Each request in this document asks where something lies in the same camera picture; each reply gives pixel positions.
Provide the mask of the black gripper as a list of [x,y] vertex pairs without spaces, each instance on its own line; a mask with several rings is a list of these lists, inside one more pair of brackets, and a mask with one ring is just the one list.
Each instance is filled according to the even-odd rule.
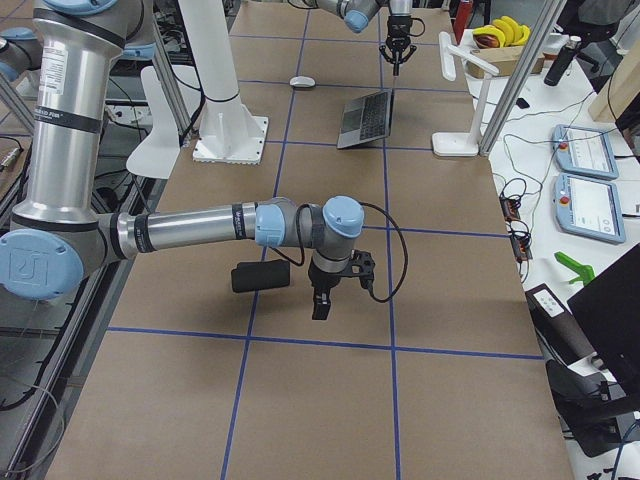
[[411,42],[413,18],[410,14],[390,15],[387,19],[387,36],[379,47],[381,56],[392,63],[392,75],[399,75],[399,63],[408,61],[417,47]]
[[325,272],[312,262],[308,268],[308,277],[313,288],[312,319],[325,321],[331,309],[330,291],[340,283],[341,276]]

